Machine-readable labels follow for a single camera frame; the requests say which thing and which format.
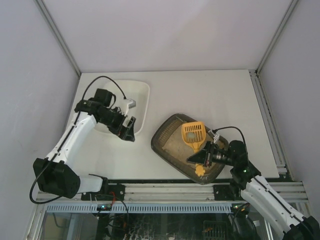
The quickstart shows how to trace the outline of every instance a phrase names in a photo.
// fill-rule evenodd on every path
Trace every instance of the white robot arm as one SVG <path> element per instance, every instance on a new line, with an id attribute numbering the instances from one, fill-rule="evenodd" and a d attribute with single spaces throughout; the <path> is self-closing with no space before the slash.
<path id="1" fill-rule="evenodd" d="M 284 240 L 320 239 L 317 220 L 290 206 L 261 176 L 260 171 L 248 160 L 245 141 L 234 140 L 227 151 L 211 142 L 187 159 L 187 162 L 205 167 L 211 163 L 233 166 L 231 195 L 240 195 L 270 223 L 277 235 Z"/>
<path id="2" fill-rule="evenodd" d="M 94 97 L 89 100 L 81 100 L 75 108 L 70 125 L 61 139 L 46 158 L 37 158 L 33 163 L 36 179 L 30 190 L 36 183 L 43 192 L 72 198 L 77 193 L 98 192 L 103 184 L 103 179 L 94 175 L 77 175 L 73 171 L 75 156 L 84 140 L 97 123 L 106 125 L 109 131 L 125 141 L 135 141 L 134 117 L 127 117 L 130 108 L 136 106 L 132 99 L 122 101 L 122 109 L 111 108 L 110 102 L 114 94 L 106 89 L 98 88 Z"/>

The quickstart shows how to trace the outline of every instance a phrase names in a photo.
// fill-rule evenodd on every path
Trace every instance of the white table surface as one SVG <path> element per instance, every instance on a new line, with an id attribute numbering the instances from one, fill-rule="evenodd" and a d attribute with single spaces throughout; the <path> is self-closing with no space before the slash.
<path id="1" fill-rule="evenodd" d="M 74 171 L 109 179 L 188 179 L 171 167 L 150 147 L 151 138 L 171 115 L 186 114 L 204 121 L 209 128 L 236 126 L 244 134 L 250 161 L 266 178 L 278 178 L 278 170 L 248 70 L 200 70 L 83 73 L 69 117 L 88 84 L 106 75 L 114 80 L 137 80 L 150 86 L 150 98 L 142 131 L 135 142 L 92 130 L 76 156 Z M 107 79 L 88 90 L 93 97 Z M 241 140 L 235 129 L 220 131 L 229 142 Z M 219 179 L 231 178 L 226 166 Z"/>

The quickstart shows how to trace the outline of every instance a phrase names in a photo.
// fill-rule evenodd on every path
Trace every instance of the white wall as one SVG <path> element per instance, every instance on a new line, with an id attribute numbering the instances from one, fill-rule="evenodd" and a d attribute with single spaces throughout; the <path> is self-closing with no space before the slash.
<path id="1" fill-rule="evenodd" d="M 320 221 L 320 1 L 300 1 L 261 79 L 296 180 Z"/>
<path id="2" fill-rule="evenodd" d="M 32 0 L 1 1 L 0 31 L 0 239 L 19 240 L 33 162 L 60 138 L 78 78 Z"/>
<path id="3" fill-rule="evenodd" d="M 44 0 L 84 73 L 255 69 L 291 0 Z"/>

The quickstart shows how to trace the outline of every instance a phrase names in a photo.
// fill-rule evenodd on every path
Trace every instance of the wire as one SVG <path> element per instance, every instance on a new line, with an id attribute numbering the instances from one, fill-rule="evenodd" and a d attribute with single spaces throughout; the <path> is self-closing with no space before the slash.
<path id="1" fill-rule="evenodd" d="M 112 107 L 115 105 L 116 101 L 117 101 L 117 96 L 115 94 L 112 93 L 113 96 L 113 103 L 112 105 L 109 107 L 109 109 L 112 109 Z"/>
<path id="2" fill-rule="evenodd" d="M 102 178 L 102 179 L 108 179 L 108 178 L 105 177 L 105 176 L 100 176 L 100 175 L 93 174 L 93 173 L 89 173 L 88 175 L 90 175 L 90 176 L 95 176 L 95 177 L 99 177 L 99 178 Z"/>
<path id="3" fill-rule="evenodd" d="M 30 192 L 29 192 L 29 198 L 31 200 L 31 202 L 33 202 L 34 204 L 47 204 L 47 203 L 51 203 L 59 198 L 61 198 L 62 196 L 57 196 L 55 198 L 52 198 L 50 200 L 47 200 L 47 201 L 36 201 L 34 200 L 33 196 L 32 196 L 32 193 L 34 191 L 34 188 L 37 184 L 37 181 L 38 179 L 40 178 L 40 176 L 44 173 L 44 171 L 49 167 L 49 165 L 53 162 L 53 160 L 56 158 L 58 154 L 56 153 L 55 155 L 53 155 L 52 159 L 46 164 L 46 166 L 42 169 L 42 171 L 38 174 L 38 176 L 36 176 L 35 180 L 33 181 L 32 183 L 32 186 L 30 188 Z"/>
<path id="4" fill-rule="evenodd" d="M 244 134 L 242 133 L 242 131 L 237 128 L 236 126 L 225 126 L 225 127 L 220 127 L 220 128 L 217 128 L 215 130 L 213 130 L 214 133 L 216 133 L 217 131 L 219 130 L 223 130 L 223 129 L 236 129 L 238 130 L 238 132 L 240 133 L 241 137 L 242 137 L 242 141 L 243 141 L 243 145 L 244 145 L 244 149 L 245 149 L 245 154 L 246 154 L 246 160 L 248 162 L 248 169 L 249 169 L 249 172 L 252 176 L 252 178 L 256 179 L 256 177 L 253 175 L 252 171 L 251 171 L 251 168 L 250 168 L 250 161 L 249 161 L 249 155 L 248 155 L 248 149 L 247 149 L 247 144 L 246 144 L 246 139 L 245 139 L 245 136 Z"/>
<path id="5" fill-rule="evenodd" d="M 93 80 L 89 83 L 89 85 L 86 87 L 86 89 L 85 89 L 84 92 L 83 92 L 83 95 L 82 95 L 82 98 L 81 98 L 81 102 L 85 99 L 86 93 L 87 93 L 88 89 L 91 87 L 91 85 L 92 85 L 95 81 L 97 81 L 98 79 L 100 79 L 100 78 L 106 78 L 106 79 L 109 79 L 111 82 L 113 82 L 113 83 L 118 87 L 118 89 L 121 91 L 121 93 L 122 93 L 122 95 L 123 95 L 123 99 L 127 99 L 124 91 L 121 89 L 121 87 L 120 87 L 113 79 L 111 79 L 111 78 L 108 77 L 108 76 L 103 76 L 103 75 L 102 75 L 102 76 L 96 77 L 95 79 L 93 79 Z M 112 94 L 112 95 L 114 96 L 114 102 L 113 102 L 113 104 L 111 105 L 111 107 L 113 107 L 113 105 L 116 103 L 116 99 L 117 99 L 116 95 L 114 95 L 114 94 Z M 73 131 L 75 125 L 77 124 L 77 121 L 78 121 L 78 119 L 79 119 L 79 117 L 80 117 L 80 113 L 81 113 L 81 111 L 78 112 L 78 114 L 77 114 L 77 116 L 76 116 L 76 118 L 75 118 L 75 121 L 74 121 L 74 123 L 73 123 L 74 125 L 72 126 L 72 128 L 70 129 L 70 131 L 69 131 L 68 134 L 66 135 L 65 139 L 62 141 L 61 145 L 59 146 L 59 148 L 58 148 L 58 150 L 57 150 L 58 152 L 61 150 L 61 148 L 62 148 L 63 145 L 65 144 L 66 140 L 68 139 L 69 135 L 70 135 L 71 132 Z M 36 201 L 36 200 L 34 200 L 34 198 L 33 198 L 33 196 L 32 196 L 32 193 L 33 193 L 33 191 L 34 191 L 34 189 L 35 189 L 35 186 L 36 186 L 36 184 L 37 184 L 37 182 L 38 182 L 38 179 L 39 179 L 40 176 L 45 172 L 45 170 L 50 166 L 50 164 L 54 161 L 54 159 L 56 158 L 57 155 L 58 155 L 58 153 L 55 153 L 55 154 L 53 155 L 52 159 L 46 164 L 46 166 L 45 166 L 45 167 L 41 170 L 41 172 L 36 176 L 35 180 L 33 181 L 32 185 L 31 185 L 30 192 L 29 192 L 29 199 L 30 199 L 30 201 L 31 201 L 32 203 L 34 203 L 34 204 L 38 204 L 38 205 L 39 205 L 39 204 L 47 204 L 47 203 L 51 203 L 51 202 L 53 202 L 53 201 L 55 201 L 55 200 L 57 200 L 57 199 L 59 199 L 59 198 L 62 197 L 62 196 L 57 196 L 57 197 L 54 197 L 54 198 L 52 198 L 52 199 L 50 199 L 50 200 L 47 200 L 47 201 Z"/>
<path id="6" fill-rule="evenodd" d="M 257 227 L 256 227 L 254 221 L 252 221 L 252 219 L 249 216 L 247 216 L 247 219 L 253 226 L 253 230 L 254 230 L 254 238 L 253 238 L 253 240 L 256 240 L 257 239 Z"/>
<path id="7" fill-rule="evenodd" d="M 122 216 L 111 216 L 111 217 L 109 217 L 109 224 L 112 222 L 112 221 L 115 221 L 116 219 L 121 219 L 122 218 Z"/>
<path id="8" fill-rule="evenodd" d="M 104 219 L 104 218 L 108 217 L 109 215 L 110 215 L 110 213 L 107 214 L 106 216 L 102 216 L 101 219 Z M 113 216 L 109 217 L 109 222 L 110 222 L 111 220 L 115 220 L 115 219 L 122 218 L 123 215 L 119 215 L 119 216 L 113 215 Z"/>
<path id="9" fill-rule="evenodd" d="M 310 231 L 310 229 L 307 227 L 307 225 L 305 225 L 299 218 L 297 218 L 296 216 L 293 216 L 295 218 L 295 220 L 297 220 L 299 223 L 301 223 L 301 225 L 307 230 L 307 232 L 310 234 L 310 236 L 312 237 L 313 240 L 316 240 L 314 234 Z"/>
<path id="10" fill-rule="evenodd" d="M 127 205 L 125 204 L 124 201 L 122 201 L 119 197 L 117 197 L 117 196 L 115 196 L 115 195 L 100 194 L 100 193 L 98 193 L 98 194 L 96 194 L 96 195 L 107 196 L 107 197 L 115 198 L 115 199 L 117 199 L 118 201 L 120 201 L 120 202 L 123 204 L 124 208 L 125 208 L 125 211 L 126 211 L 126 221 L 127 221 L 127 225 L 129 225 L 129 209 L 128 209 L 128 207 L 127 207 Z"/>
<path id="11" fill-rule="evenodd" d="M 108 224 L 108 226 L 110 226 L 110 227 L 112 227 L 112 228 L 114 228 L 114 229 L 117 229 L 117 230 L 121 230 L 121 231 L 124 231 L 121 227 L 119 227 L 119 226 L 113 226 L 113 225 L 111 225 L 111 224 Z"/>
<path id="12" fill-rule="evenodd" d="M 53 212 L 52 215 L 53 215 L 53 219 L 54 219 L 54 224 L 55 224 L 58 228 L 61 228 L 61 229 L 67 229 L 67 228 L 69 228 L 69 226 L 70 226 L 70 221 L 71 221 L 71 217 L 72 217 L 72 213 L 70 214 L 69 224 L 66 225 L 66 226 L 60 226 L 60 225 L 58 224 L 58 222 L 57 222 L 56 214 Z"/>
<path id="13" fill-rule="evenodd" d="M 234 217 L 233 217 L 233 219 L 232 219 L 231 229 L 232 229 L 232 234 L 233 234 L 233 238 L 234 238 L 234 239 L 236 239 L 236 236 L 235 236 L 235 234 L 234 234 L 235 219 L 236 219 L 238 213 L 244 208 L 245 205 L 250 205 L 250 203 L 247 202 L 247 203 L 242 204 L 242 205 L 239 207 L 239 209 L 236 211 L 236 213 L 235 213 L 235 215 L 234 215 Z"/>
<path id="14" fill-rule="evenodd" d="M 113 199 L 112 199 L 112 203 L 111 203 L 111 207 L 114 205 L 115 201 L 116 201 L 116 195 L 113 191 L 109 192 L 110 194 L 113 195 Z"/>
<path id="15" fill-rule="evenodd" d="M 115 220 L 116 220 L 115 218 L 109 218 L 109 219 L 108 219 L 108 224 L 109 224 L 109 225 L 112 225 L 111 222 L 112 222 L 112 221 L 115 221 Z M 118 225 L 118 226 L 117 226 L 117 225 L 112 225 L 112 226 L 113 226 L 113 227 L 117 227 L 117 228 L 120 228 L 120 227 L 121 227 L 120 225 Z"/>

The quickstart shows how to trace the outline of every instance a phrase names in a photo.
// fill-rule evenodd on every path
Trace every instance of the yellow litter scoop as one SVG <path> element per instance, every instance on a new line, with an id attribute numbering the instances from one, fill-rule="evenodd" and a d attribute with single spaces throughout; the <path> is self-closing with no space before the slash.
<path id="1" fill-rule="evenodd" d="M 185 144 L 190 146 L 194 153 L 199 152 L 200 146 L 206 140 L 206 128 L 202 121 L 187 122 L 181 127 L 182 139 Z M 206 170 L 200 164 L 195 165 L 195 173 L 198 177 L 205 175 Z"/>

